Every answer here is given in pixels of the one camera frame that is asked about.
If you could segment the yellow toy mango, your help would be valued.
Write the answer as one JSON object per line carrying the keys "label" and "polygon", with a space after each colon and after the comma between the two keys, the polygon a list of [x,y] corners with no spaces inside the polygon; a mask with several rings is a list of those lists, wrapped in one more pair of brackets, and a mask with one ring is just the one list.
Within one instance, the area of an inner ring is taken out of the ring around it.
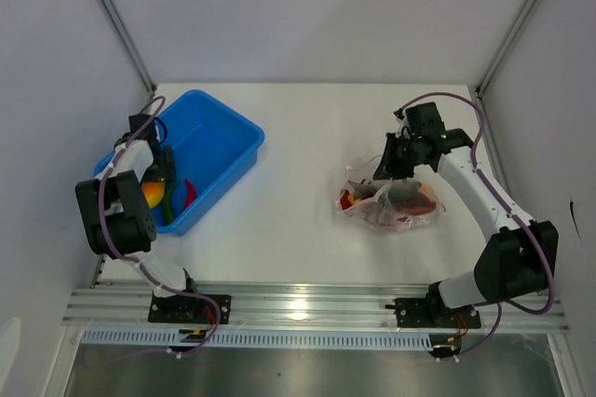
{"label": "yellow toy mango", "polygon": [[166,184],[164,182],[142,183],[142,193],[150,209],[156,208],[164,198]]}

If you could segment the red toy chili pepper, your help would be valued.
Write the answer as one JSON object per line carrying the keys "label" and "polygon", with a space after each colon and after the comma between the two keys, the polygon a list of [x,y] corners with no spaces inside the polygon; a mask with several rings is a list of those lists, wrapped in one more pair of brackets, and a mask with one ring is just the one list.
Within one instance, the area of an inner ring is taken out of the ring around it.
{"label": "red toy chili pepper", "polygon": [[350,194],[347,191],[340,197],[339,203],[342,210],[349,209],[352,206]]}

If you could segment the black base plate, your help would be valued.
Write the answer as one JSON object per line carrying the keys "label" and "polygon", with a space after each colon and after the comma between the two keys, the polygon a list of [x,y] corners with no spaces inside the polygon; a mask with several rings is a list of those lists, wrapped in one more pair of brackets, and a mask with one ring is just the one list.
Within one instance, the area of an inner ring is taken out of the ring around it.
{"label": "black base plate", "polygon": [[215,306],[204,300],[174,295],[153,296],[147,320],[151,323],[214,324]]}
{"label": "black base plate", "polygon": [[447,308],[426,298],[396,298],[385,309],[392,310],[397,326],[408,329],[480,329],[481,317],[472,306]]}

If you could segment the grey toy fish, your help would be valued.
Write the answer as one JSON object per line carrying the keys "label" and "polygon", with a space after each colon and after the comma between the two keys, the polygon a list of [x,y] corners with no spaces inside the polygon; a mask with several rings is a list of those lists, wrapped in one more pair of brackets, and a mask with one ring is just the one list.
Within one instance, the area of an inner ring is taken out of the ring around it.
{"label": "grey toy fish", "polygon": [[376,198],[382,205],[392,206],[397,206],[400,201],[413,195],[422,185],[415,180],[363,183],[348,181],[347,184],[351,188],[354,201]]}

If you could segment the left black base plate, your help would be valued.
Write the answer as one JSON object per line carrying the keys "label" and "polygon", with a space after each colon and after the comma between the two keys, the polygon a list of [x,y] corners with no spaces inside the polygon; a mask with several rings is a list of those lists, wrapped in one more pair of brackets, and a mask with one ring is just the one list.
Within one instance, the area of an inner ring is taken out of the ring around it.
{"label": "left black base plate", "polygon": [[215,306],[204,300],[174,295],[153,296],[147,320],[151,323],[214,324]]}

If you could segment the blue plastic bin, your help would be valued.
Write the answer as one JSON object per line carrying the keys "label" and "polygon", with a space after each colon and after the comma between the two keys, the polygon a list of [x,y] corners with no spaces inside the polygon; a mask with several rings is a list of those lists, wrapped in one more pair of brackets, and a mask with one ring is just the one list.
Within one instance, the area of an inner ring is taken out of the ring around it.
{"label": "blue plastic bin", "polygon": [[[185,92],[156,117],[165,124],[165,144],[172,147],[179,183],[173,196],[176,220],[166,226],[162,205],[153,209],[157,235],[182,236],[256,163],[264,131],[202,90]],[[113,151],[96,165],[94,176]],[[197,198],[182,212],[185,178]]]}

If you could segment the aluminium mounting rail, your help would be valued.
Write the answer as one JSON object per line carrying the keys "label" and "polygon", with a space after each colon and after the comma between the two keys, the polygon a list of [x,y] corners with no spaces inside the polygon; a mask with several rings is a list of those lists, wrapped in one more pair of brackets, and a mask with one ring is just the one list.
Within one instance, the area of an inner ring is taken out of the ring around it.
{"label": "aluminium mounting rail", "polygon": [[[197,287],[202,294],[231,296],[228,328],[349,332],[396,330],[393,301],[427,291],[420,284],[201,282]],[[142,281],[99,281],[72,291],[62,322],[145,326],[150,302],[151,290]]]}

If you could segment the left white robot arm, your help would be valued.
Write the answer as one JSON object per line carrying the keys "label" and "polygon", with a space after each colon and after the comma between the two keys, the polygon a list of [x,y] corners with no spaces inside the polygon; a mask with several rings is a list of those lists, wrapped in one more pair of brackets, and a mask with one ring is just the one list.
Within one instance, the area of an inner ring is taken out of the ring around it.
{"label": "left white robot arm", "polygon": [[75,186],[88,245],[95,254],[128,263],[153,288],[170,298],[169,311],[181,322],[201,313],[187,271],[152,253],[157,236],[153,208],[165,202],[166,187],[177,179],[172,148],[163,144],[165,130],[146,113],[129,117],[129,131],[115,143],[107,164]]}

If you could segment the toy steak slice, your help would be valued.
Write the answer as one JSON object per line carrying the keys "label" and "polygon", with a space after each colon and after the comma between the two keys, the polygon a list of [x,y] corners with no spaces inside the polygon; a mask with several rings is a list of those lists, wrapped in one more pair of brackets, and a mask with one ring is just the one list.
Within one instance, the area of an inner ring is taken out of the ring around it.
{"label": "toy steak slice", "polygon": [[437,209],[437,202],[421,188],[410,197],[400,201],[396,209],[398,212],[409,215],[423,215],[434,212]]}

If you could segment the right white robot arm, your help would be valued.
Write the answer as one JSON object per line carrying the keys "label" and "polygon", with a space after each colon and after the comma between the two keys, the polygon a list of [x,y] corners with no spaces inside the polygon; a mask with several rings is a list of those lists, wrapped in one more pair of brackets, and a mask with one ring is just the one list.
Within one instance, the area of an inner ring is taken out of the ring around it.
{"label": "right white robot arm", "polygon": [[416,167],[430,167],[462,199],[485,240],[472,270],[429,286],[427,318],[443,326],[460,308],[501,303],[534,315],[548,312],[555,298],[559,233],[551,222],[524,211],[485,172],[477,156],[483,133],[470,137],[447,129],[430,96],[410,101],[395,117],[400,131],[387,135],[374,179],[409,179]]}

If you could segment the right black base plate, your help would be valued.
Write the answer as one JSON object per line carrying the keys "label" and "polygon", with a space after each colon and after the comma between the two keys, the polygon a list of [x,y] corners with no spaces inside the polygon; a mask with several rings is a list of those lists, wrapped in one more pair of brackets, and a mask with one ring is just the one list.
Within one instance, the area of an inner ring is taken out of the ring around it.
{"label": "right black base plate", "polygon": [[472,306],[447,308],[426,298],[396,298],[385,309],[392,310],[397,326],[408,329],[480,329],[481,317]]}

